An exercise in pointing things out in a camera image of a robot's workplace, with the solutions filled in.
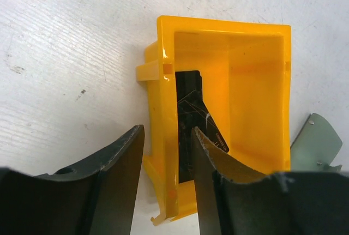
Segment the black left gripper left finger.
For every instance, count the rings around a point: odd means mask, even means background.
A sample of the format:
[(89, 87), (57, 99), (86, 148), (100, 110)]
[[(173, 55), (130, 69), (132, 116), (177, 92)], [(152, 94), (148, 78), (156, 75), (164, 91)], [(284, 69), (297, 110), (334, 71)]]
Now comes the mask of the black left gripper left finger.
[(144, 141), (136, 125), (54, 174), (1, 168), (1, 234), (129, 234)]

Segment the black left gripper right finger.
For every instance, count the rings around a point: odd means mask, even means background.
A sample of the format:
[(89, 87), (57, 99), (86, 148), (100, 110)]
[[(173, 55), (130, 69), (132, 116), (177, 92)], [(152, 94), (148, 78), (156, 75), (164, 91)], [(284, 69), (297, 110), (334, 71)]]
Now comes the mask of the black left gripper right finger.
[(255, 171), (191, 133), (201, 234), (348, 234), (348, 173)]

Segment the black credit card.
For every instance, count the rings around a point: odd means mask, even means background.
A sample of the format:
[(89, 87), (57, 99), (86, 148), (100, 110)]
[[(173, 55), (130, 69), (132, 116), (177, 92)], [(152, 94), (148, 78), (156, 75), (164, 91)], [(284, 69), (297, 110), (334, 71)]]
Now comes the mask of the black credit card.
[(229, 148), (210, 115), (202, 96), (202, 77), (199, 71), (176, 72), (179, 182), (193, 180), (191, 132), (198, 127), (218, 148)]

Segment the yellow plastic bin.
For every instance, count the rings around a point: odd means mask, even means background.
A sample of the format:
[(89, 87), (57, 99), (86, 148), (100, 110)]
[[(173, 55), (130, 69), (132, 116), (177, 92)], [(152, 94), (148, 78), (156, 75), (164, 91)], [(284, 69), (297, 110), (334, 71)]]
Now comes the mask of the yellow plastic bin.
[(160, 16), (157, 40), (136, 68), (148, 90), (151, 153), (143, 165), (160, 208), (154, 226), (197, 211), (194, 182), (179, 181), (176, 75), (183, 71), (200, 73), (229, 155), (266, 174), (291, 168), (291, 27)]

